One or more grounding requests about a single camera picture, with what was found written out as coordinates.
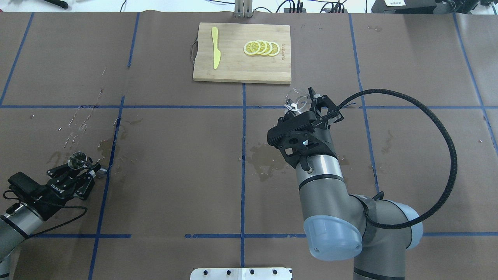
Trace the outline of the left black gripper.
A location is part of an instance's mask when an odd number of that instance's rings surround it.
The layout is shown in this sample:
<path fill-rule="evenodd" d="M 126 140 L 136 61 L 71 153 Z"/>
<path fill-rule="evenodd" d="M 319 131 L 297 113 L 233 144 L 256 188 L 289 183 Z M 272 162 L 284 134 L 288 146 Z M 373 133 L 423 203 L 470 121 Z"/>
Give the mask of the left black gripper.
<path fill-rule="evenodd" d="M 74 170 L 68 164 L 63 164 L 48 170 L 47 175 L 51 180 L 62 183 L 62 196 L 52 187 L 42 185 L 35 201 L 28 203 L 27 206 L 43 221 L 47 221 L 71 199 L 87 200 L 101 167 L 100 163 L 96 163 L 81 170 Z"/>

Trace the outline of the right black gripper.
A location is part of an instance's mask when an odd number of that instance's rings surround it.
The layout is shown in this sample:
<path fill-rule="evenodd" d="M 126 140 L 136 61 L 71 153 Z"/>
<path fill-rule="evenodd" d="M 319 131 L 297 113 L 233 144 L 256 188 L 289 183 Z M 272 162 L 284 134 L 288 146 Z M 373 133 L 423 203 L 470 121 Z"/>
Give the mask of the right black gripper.
<path fill-rule="evenodd" d="M 337 158 L 329 122 L 337 123 L 344 119 L 338 106 L 327 95 L 317 94 L 312 87 L 308 88 L 308 92 L 311 99 L 310 124 L 315 130 L 291 131 L 279 142 L 279 151 L 284 160 L 293 168 L 300 165 L 302 170 L 312 169 L 310 166 L 312 156 L 327 155 Z M 286 110 L 282 121 L 288 121 L 296 116 L 295 111 Z"/>

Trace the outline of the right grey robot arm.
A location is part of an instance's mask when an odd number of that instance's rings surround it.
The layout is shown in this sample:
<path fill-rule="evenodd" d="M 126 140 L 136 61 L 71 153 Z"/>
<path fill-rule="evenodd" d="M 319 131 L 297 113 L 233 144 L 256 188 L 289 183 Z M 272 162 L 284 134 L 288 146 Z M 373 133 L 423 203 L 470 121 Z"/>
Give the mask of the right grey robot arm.
<path fill-rule="evenodd" d="M 267 133 L 295 170 L 310 254 L 326 262 L 354 259 L 354 280 L 404 280 L 406 251 L 418 245 L 423 226 L 402 229 L 373 226 L 402 224 L 418 218 L 410 206 L 347 191 L 330 123 L 343 119 L 336 105 L 311 87 L 293 89 L 285 97 L 286 111 Z"/>

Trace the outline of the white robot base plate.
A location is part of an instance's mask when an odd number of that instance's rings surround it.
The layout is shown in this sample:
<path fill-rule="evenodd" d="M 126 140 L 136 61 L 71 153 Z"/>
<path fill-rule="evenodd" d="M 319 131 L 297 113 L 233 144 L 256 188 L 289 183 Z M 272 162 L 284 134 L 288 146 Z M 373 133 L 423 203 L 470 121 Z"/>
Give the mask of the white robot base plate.
<path fill-rule="evenodd" d="M 191 280 L 293 280 L 291 268 L 199 268 L 190 275 Z"/>

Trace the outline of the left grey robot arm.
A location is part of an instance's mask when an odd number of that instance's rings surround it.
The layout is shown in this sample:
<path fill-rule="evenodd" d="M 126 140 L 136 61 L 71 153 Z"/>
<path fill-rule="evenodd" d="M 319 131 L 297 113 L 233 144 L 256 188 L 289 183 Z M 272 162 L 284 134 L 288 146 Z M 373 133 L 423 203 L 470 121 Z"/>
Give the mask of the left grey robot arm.
<path fill-rule="evenodd" d="M 9 177 L 8 192 L 16 201 L 4 213 L 0 222 L 1 279 L 8 280 L 11 253 L 23 241 L 40 235 L 39 227 L 61 209 L 73 209 L 68 202 L 74 198 L 88 199 L 97 177 L 108 170 L 96 163 L 75 169 L 68 164 L 48 170 L 48 182 L 40 184 L 23 172 Z"/>

